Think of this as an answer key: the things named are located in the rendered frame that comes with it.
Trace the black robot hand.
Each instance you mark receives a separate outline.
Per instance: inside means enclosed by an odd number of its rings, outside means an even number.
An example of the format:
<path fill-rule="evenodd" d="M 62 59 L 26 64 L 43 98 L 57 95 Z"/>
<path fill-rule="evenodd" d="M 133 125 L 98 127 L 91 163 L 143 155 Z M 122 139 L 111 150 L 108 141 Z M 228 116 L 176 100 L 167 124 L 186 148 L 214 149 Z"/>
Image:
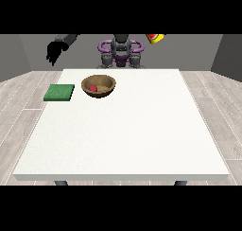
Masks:
<path fill-rule="evenodd" d="M 47 46 L 47 55 L 46 59 L 54 65 L 57 61 L 58 57 L 60 56 L 62 51 L 66 51 L 69 48 L 69 45 L 65 42 L 51 42 Z"/>

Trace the green square pad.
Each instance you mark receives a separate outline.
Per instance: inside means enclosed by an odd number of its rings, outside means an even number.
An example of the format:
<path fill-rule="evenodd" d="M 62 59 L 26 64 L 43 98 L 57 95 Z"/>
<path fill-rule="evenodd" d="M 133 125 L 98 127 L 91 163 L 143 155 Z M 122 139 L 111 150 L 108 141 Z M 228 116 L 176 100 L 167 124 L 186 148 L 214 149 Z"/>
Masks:
<path fill-rule="evenodd" d="M 69 101 L 73 94 L 74 84 L 51 84 L 44 97 L 44 101 Z"/>

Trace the brown wooden bowl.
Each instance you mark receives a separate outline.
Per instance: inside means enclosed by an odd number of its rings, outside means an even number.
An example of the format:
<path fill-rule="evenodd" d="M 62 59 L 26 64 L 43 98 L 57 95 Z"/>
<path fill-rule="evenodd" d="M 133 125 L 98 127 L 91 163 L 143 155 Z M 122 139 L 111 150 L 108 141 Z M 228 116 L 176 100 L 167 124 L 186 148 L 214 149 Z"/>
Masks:
<path fill-rule="evenodd" d="M 92 92 L 88 88 L 90 85 L 96 85 L 97 92 Z M 108 75 L 92 75 L 81 82 L 82 90 L 92 98 L 104 98 L 108 96 L 116 85 L 113 77 Z"/>

